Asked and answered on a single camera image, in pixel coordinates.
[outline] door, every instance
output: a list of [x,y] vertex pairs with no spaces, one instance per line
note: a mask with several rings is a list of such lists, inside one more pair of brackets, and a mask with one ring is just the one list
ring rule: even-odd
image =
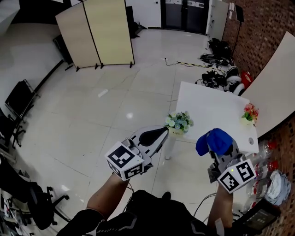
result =
[[209,0],[161,1],[162,28],[205,34]]

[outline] table leg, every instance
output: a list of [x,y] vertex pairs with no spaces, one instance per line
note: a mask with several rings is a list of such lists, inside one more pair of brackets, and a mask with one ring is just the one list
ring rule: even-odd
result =
[[169,137],[165,145],[165,159],[170,160],[176,138]]

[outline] small flower pot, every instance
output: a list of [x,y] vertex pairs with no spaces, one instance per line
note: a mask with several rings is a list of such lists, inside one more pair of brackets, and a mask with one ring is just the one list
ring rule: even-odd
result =
[[175,128],[169,127],[169,136],[173,138],[180,138],[183,136],[183,130],[176,130]]
[[241,118],[241,123],[243,125],[253,125],[254,121],[253,120],[247,120],[246,118]]

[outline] green flowers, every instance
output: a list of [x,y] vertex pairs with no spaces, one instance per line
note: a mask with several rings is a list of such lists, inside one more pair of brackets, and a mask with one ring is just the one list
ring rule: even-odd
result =
[[187,133],[189,127],[194,126],[194,122],[190,119],[189,112],[172,112],[165,120],[165,126],[175,128],[176,130],[183,130]]

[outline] forearm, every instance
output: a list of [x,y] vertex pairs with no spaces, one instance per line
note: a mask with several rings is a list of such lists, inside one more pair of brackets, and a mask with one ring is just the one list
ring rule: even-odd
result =
[[106,183],[92,195],[87,208],[94,209],[108,219],[120,203],[129,181],[121,180],[112,174]]
[[208,226],[214,228],[215,221],[221,218],[223,226],[225,228],[232,227],[232,204],[233,204],[233,194],[229,194],[222,185],[218,186],[217,194],[214,199],[209,219]]

